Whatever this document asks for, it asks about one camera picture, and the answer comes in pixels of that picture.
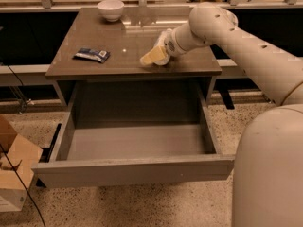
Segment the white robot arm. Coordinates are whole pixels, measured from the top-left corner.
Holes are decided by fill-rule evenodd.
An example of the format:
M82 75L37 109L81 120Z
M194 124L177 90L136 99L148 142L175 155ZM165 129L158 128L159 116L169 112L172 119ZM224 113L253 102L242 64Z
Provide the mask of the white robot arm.
M161 33L140 62L217 45L275 107L256 117L239 141L233 183L233 227L303 227L303 61L240 29L230 11L204 2L185 24Z

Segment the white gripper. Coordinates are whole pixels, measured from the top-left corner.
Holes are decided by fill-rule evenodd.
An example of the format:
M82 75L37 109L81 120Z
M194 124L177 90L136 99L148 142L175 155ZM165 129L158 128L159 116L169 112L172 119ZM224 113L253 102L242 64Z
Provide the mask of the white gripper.
M142 65L164 66L169 63L171 57L177 57L184 53L185 51L175 41L172 29L169 28L160 33L153 49L140 59L140 63Z

